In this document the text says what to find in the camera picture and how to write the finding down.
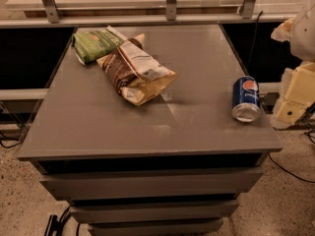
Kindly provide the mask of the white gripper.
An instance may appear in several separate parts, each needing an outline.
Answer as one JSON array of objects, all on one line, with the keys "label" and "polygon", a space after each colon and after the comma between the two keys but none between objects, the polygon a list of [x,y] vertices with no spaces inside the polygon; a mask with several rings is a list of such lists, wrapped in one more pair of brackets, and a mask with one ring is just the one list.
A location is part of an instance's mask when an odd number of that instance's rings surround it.
[{"label": "white gripper", "polygon": [[[296,15],[277,26],[271,39],[290,41],[292,55],[304,61],[315,60],[315,1],[309,0]],[[271,125],[276,129],[293,126],[315,102],[315,63],[303,62],[282,75],[280,97],[276,101]]]}]

